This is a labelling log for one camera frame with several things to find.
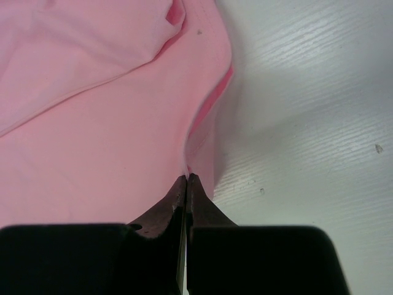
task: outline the pink cloth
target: pink cloth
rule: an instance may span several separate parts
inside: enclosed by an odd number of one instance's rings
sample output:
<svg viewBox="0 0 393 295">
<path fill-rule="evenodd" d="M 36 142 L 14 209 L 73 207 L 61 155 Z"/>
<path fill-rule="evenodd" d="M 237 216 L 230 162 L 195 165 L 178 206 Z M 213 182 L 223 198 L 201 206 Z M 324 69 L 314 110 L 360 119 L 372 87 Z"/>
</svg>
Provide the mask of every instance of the pink cloth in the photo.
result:
<svg viewBox="0 0 393 295">
<path fill-rule="evenodd" d="M 187 166 L 211 195 L 230 64 L 213 0 L 0 2 L 0 227 L 130 222 Z"/>
</svg>

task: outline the white surface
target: white surface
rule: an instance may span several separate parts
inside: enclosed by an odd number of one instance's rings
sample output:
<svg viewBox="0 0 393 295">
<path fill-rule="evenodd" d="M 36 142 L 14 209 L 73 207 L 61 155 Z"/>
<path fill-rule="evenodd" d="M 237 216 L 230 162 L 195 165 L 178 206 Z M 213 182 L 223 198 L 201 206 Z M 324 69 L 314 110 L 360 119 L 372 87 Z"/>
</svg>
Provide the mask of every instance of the white surface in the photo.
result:
<svg viewBox="0 0 393 295">
<path fill-rule="evenodd" d="M 324 229 L 353 294 L 393 294 L 393 1 L 217 2 L 236 77 L 215 203 Z"/>
</svg>

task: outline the stain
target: stain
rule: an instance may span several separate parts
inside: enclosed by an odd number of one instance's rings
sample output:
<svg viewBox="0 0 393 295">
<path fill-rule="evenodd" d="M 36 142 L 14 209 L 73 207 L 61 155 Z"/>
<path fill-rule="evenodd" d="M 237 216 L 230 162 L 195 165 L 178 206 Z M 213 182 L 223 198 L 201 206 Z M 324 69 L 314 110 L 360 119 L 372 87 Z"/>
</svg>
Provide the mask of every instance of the stain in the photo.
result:
<svg viewBox="0 0 393 295">
<path fill-rule="evenodd" d="M 383 153 L 383 148 L 382 148 L 379 144 L 376 144 L 376 145 L 375 145 L 375 150 L 376 150 L 376 152 L 379 153 L 379 154 L 382 154 L 382 153 Z"/>
</svg>

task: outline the pink towel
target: pink towel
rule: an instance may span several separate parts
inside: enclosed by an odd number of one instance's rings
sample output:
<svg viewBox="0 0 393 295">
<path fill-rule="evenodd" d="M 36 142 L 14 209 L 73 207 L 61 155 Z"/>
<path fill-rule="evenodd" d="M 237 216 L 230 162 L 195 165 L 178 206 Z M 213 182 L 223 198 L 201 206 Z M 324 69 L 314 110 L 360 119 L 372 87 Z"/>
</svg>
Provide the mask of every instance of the pink towel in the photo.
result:
<svg viewBox="0 0 393 295">
<path fill-rule="evenodd" d="M 0 2 L 0 227 L 129 222 L 187 167 L 211 195 L 230 64 L 213 0 Z"/>
</svg>

